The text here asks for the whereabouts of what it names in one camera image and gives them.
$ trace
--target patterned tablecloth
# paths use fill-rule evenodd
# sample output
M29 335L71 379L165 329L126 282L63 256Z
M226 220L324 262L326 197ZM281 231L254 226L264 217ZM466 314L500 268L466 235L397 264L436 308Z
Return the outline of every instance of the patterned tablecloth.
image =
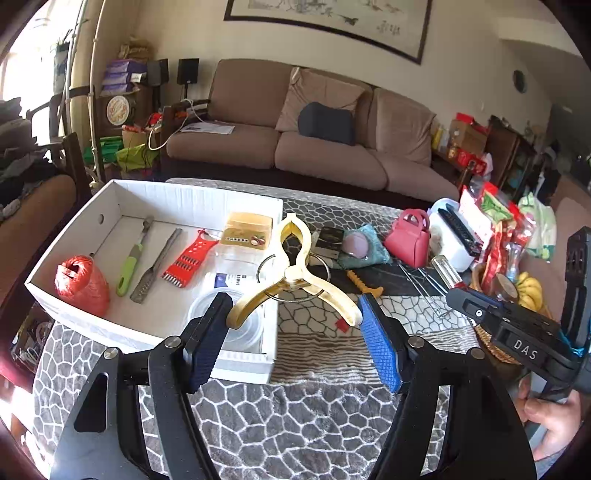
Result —
M172 180L240 190L284 200L311 229L358 228L371 223L386 234L400 211L293 190L210 180ZM286 298L306 294L285 293ZM446 310L441 297L439 308ZM464 317L435 314L418 296L383 296L384 312L408 333L438 348L465 352L477 346ZM337 314L319 299L279 308L277 360L270 385L210 380L190 395L197 424L222 478L365 479L394 418L398 399L380 382L358 329L336 328ZM34 383L34 434L52 454L82 385L105 346L56 323ZM149 387L141 389L150 463L166 473ZM441 387L423 472L437 466L449 389Z

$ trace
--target couch cushion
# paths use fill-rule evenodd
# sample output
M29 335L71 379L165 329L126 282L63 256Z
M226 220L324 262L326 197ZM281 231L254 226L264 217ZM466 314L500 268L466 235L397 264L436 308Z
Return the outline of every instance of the couch cushion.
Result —
M562 316L562 307L564 306L564 295L566 294L564 274L560 277L546 260L532 257L528 253L525 253L521 258L519 270L529 272L532 277L539 280L544 291L544 302L554 320L559 322Z
M537 278L544 290L544 301L554 320L560 321L566 294L566 248L569 237L584 226L591 226L591 213L573 199L565 197L556 210L556 248L550 263L525 254L519 269Z
M0 223L0 304L35 252L76 202L71 177L58 175L44 181L18 211Z
M374 98L374 90L367 83L361 80L352 79L338 73L325 72L324 70L310 69L311 72L317 72L325 77L340 80L341 82L352 83L363 88L363 93L357 100L355 109L355 137L358 144L367 147L368 143L368 118L371 102Z
M280 170L338 181L369 190L382 190L387 183L384 169L361 145L350 147L297 132L282 134L275 166Z
M456 186L444 179L439 173L426 165L401 160L387 153L368 150L384 168L388 175L389 192L400 193L427 202L441 198L458 200Z
M297 132L298 118L306 105L322 105L355 113L363 87L330 78L320 72L294 67L285 104L275 126L279 132Z
M234 125L229 135L183 132L170 137L171 158L251 168L271 168L280 133L269 127Z
M430 165L434 117L424 105L378 88L369 110L368 147Z
M274 128L285 103L292 68L268 60L221 60L210 92L210 117Z

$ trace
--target book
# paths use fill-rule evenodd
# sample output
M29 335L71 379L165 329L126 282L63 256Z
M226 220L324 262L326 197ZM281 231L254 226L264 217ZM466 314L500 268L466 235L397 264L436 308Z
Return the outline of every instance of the book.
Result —
M340 228L324 226L320 230L320 236L312 252L321 257L332 258L336 260L339 257L343 246L343 237L345 231Z

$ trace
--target banana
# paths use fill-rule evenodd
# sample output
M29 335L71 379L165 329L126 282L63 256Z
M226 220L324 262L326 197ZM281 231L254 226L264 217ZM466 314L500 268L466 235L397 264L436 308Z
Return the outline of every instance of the banana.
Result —
M525 307L526 309L532 310L533 312L537 312L535 309L535 303L529 295L522 295L519 298L519 305Z
M530 288L535 287L538 290L542 291L542 285L540 282L534 277L527 277L523 282L519 284L520 288Z
M526 288L525 291L523 291L524 294L528 297L530 297L535 304L535 311L539 312L540 309L542 308L542 305L544 303L544 299L542 297L542 291L538 288Z
M523 282L529 276L530 276L529 273L527 273L527 272L521 272L519 274L519 277L517 277L517 281L515 282L515 285L521 284L521 282Z

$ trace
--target brown chair seat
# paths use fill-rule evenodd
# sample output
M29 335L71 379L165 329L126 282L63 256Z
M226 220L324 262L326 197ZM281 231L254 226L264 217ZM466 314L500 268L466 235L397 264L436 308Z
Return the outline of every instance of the brown chair seat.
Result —
M35 252L76 202L76 185L68 175L44 181L0 224L0 304Z
M566 250L569 237L584 226L591 226L591 212L569 197L562 199L556 209L556 247L548 263L541 258L524 254L519 262L521 271L537 278L544 290L544 302L557 322L562 317L566 294Z

